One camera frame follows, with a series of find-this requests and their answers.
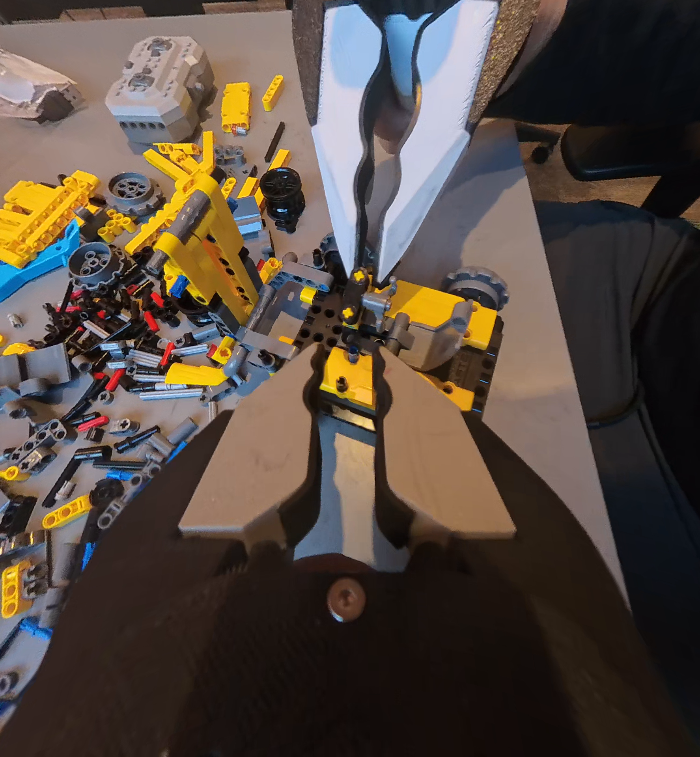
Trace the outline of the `grey desk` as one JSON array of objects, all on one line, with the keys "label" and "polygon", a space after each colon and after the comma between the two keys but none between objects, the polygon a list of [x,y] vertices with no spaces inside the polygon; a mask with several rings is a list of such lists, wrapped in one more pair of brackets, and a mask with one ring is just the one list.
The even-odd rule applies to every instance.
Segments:
[{"label": "grey desk", "polygon": [[[135,42],[153,35],[189,35],[202,45],[209,57],[219,89],[228,81],[248,81],[254,96],[272,77],[281,73],[286,90],[278,108],[265,114],[260,103],[254,107],[250,137],[242,138],[245,153],[260,161],[279,120],[286,121],[284,146],[304,180],[307,210],[297,232],[286,235],[272,231],[279,255],[295,251],[301,260],[310,258],[311,248],[329,231],[331,222],[326,202],[320,196],[322,183],[304,106],[300,102],[298,70],[291,47],[291,15],[288,11],[237,14],[202,14],[147,17],[134,20],[77,21],[0,26],[0,45],[44,65],[68,73],[79,83],[87,106],[59,125],[27,126],[0,119],[0,199],[18,179],[54,183],[57,173],[79,168],[99,175],[102,182],[124,170],[153,175],[170,192],[168,178],[146,164],[139,148],[130,147],[113,122],[104,99],[110,82]],[[601,486],[588,438],[570,363],[568,348],[556,306],[551,275],[544,255],[534,202],[513,126],[507,121],[487,121],[478,128],[475,142],[460,165],[445,199],[431,209],[408,255],[403,259],[405,276],[411,281],[436,285],[441,277],[460,264],[482,263],[500,273],[509,285],[510,302],[504,316],[505,337],[496,364],[495,386],[490,392],[485,418],[489,428],[504,440],[540,477],[556,488],[560,496],[580,515],[612,575],[622,584],[622,574]],[[19,313],[26,327],[16,329],[23,339],[37,336],[45,324],[41,308],[45,300],[60,299],[67,286],[65,271],[55,272],[26,285],[14,298],[0,304],[0,333],[14,335],[6,313]],[[197,399],[142,401],[121,387],[114,402],[106,407],[111,418],[129,417],[141,422],[141,429],[158,424],[171,432],[187,417],[200,425],[195,440],[208,423],[207,408]],[[397,570],[403,554],[374,537],[372,502],[373,450],[370,433],[343,422],[321,420],[321,441],[326,468],[323,479],[323,511],[314,531],[299,545],[298,555],[307,556],[322,548],[344,550],[358,560],[385,570]],[[99,586],[97,600],[89,605],[86,636],[88,653],[107,649],[118,636],[112,630],[98,630],[97,622],[108,610],[108,602],[119,599],[119,589],[129,588],[139,567],[149,568],[149,525],[142,525],[138,541],[119,549],[116,560],[108,554],[107,541],[97,548],[97,567],[118,571],[117,577],[100,577],[97,568],[86,569],[86,578]],[[52,697],[39,697],[35,684],[45,677],[45,640],[22,633],[3,658],[0,669],[17,670],[21,679],[15,691],[23,705],[42,704],[42,717],[35,716],[37,729],[44,729],[48,743],[44,755],[66,755],[54,745],[77,715],[97,718],[118,698],[96,700],[88,705],[86,687],[91,686],[86,662],[69,668],[55,684],[66,697],[56,704]],[[35,667],[41,663],[39,671]]]}]

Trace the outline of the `person's leg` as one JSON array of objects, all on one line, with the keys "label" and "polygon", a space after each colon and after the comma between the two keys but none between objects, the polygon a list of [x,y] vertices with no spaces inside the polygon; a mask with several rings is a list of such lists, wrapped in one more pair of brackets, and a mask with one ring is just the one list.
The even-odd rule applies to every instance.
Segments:
[{"label": "person's leg", "polygon": [[538,203],[537,215],[640,635],[700,746],[700,516],[659,446],[640,329],[696,231],[620,203]]}]

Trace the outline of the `black spoked wheel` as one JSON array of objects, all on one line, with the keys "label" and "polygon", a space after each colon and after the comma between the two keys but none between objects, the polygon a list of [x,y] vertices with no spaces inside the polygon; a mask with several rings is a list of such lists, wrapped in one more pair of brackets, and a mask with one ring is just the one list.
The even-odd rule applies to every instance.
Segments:
[{"label": "black spoked wheel", "polygon": [[288,166],[270,169],[261,177],[260,191],[267,215],[276,228],[288,234],[295,233],[306,208],[298,172]]}]

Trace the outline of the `yellow motor block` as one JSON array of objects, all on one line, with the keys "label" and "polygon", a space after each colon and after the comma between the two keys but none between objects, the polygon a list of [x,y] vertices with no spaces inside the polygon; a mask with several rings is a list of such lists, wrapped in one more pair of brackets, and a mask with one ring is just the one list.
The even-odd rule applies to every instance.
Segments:
[{"label": "yellow motor block", "polygon": [[250,83],[227,83],[222,90],[220,109],[222,131],[235,136],[247,136],[250,130],[250,106]]}]

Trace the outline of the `pile of mixed small pieces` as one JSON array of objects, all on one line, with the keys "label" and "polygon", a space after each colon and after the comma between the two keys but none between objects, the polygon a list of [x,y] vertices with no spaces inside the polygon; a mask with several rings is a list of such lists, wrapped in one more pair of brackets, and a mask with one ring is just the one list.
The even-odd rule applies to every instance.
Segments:
[{"label": "pile of mixed small pieces", "polygon": [[0,730],[31,685],[77,579],[138,493],[207,424],[222,386],[147,383],[125,391],[107,356],[82,368],[89,330],[64,344],[0,347]]}]

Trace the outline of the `black office chair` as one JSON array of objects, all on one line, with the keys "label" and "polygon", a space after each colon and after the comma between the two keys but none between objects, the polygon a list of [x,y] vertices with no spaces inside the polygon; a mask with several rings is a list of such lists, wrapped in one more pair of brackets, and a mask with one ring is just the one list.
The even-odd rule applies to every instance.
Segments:
[{"label": "black office chair", "polygon": [[534,164],[544,164],[553,154],[563,133],[544,126],[515,121],[515,134],[520,144],[535,144],[531,153]]}]

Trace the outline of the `light blue panel piece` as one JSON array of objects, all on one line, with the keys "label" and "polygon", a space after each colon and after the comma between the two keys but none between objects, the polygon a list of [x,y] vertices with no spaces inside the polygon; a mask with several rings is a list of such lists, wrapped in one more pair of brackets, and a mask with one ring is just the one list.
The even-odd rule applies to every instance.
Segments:
[{"label": "light blue panel piece", "polygon": [[80,226],[72,220],[58,241],[50,244],[31,263],[17,269],[0,262],[0,303],[11,297],[27,283],[47,275],[51,271],[65,267],[71,255],[80,247]]}]

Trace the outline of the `grey digger bucket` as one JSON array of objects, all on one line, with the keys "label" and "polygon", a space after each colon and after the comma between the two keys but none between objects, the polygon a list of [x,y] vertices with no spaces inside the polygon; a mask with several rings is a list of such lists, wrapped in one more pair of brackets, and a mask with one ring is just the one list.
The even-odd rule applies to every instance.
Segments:
[{"label": "grey digger bucket", "polygon": [[232,215],[245,245],[270,245],[270,235],[254,196],[231,200]]}]

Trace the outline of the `dark grey claw connector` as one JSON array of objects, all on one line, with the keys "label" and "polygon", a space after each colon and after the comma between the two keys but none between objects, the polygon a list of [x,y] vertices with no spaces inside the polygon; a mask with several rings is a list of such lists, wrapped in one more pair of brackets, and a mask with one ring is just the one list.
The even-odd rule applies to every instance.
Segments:
[{"label": "dark grey claw connector", "polygon": [[396,276],[390,276],[389,285],[382,290],[378,290],[370,284],[367,292],[361,298],[362,314],[361,322],[373,327],[377,333],[383,333],[388,327],[385,326],[385,319],[388,318],[388,312],[392,308],[392,297],[397,293],[398,279]]}]

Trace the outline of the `yellow toy vehicle assembly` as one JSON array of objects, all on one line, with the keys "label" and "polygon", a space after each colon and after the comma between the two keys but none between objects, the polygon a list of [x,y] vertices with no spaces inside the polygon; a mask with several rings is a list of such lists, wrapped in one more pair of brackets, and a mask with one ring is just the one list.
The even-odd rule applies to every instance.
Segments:
[{"label": "yellow toy vehicle assembly", "polygon": [[[195,190],[147,260],[171,298],[188,291],[207,305],[221,338],[210,366],[180,365],[171,382],[196,389],[201,402],[243,395],[253,376],[265,378],[314,344],[326,348],[319,386],[323,411],[374,430],[372,354],[387,348],[461,411],[482,414],[502,339],[499,310],[508,298],[503,280],[480,268],[458,270],[443,291],[398,279],[397,293],[377,333],[361,322],[361,298],[373,284],[370,268],[346,275],[332,235],[314,250],[312,264],[285,256],[247,263],[231,280],[216,248],[206,248],[211,222],[232,222],[213,200],[213,187]],[[389,283],[378,290],[385,289]]]}]

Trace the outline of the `grey battery box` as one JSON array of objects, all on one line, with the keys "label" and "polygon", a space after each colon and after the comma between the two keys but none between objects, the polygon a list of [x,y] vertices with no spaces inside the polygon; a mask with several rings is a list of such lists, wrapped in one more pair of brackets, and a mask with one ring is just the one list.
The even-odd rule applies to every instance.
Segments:
[{"label": "grey battery box", "polygon": [[129,142],[186,142],[213,89],[203,47],[189,36],[150,36],[130,52],[105,104]]}]

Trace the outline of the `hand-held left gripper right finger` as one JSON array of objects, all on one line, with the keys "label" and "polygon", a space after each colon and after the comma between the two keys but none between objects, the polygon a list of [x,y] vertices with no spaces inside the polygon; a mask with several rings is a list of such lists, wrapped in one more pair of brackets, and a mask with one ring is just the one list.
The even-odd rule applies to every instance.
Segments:
[{"label": "hand-held left gripper right finger", "polygon": [[385,347],[373,355],[375,520],[396,548],[509,540],[515,524],[463,413]]}]

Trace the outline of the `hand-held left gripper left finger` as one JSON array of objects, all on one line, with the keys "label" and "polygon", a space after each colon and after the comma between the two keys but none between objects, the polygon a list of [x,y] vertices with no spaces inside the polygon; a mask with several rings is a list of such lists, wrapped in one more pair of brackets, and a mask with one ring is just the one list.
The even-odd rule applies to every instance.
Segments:
[{"label": "hand-held left gripper left finger", "polygon": [[232,412],[180,522],[184,537],[295,547],[316,524],[317,392],[326,348],[307,347]]}]

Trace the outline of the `person's right hand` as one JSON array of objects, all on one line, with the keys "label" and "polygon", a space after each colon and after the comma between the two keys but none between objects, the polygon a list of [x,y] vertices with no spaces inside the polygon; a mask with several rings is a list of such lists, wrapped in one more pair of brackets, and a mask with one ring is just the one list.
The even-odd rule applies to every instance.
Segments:
[{"label": "person's right hand", "polygon": [[374,125],[374,134],[388,155],[396,155],[416,109],[412,96],[401,95],[394,84],[386,89]]}]

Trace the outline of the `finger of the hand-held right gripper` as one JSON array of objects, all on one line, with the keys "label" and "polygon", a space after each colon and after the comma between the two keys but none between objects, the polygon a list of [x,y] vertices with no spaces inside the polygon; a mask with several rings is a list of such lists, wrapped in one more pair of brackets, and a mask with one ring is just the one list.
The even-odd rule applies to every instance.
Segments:
[{"label": "finger of the hand-held right gripper", "polygon": [[416,34],[416,107],[398,152],[397,189],[380,223],[377,282],[392,274],[468,147],[469,110],[498,8],[498,2],[455,2]]},{"label": "finger of the hand-held right gripper", "polygon": [[380,25],[360,5],[329,5],[323,20],[317,121],[311,132],[333,235],[350,275],[364,259],[373,126],[387,73],[387,45]]}]

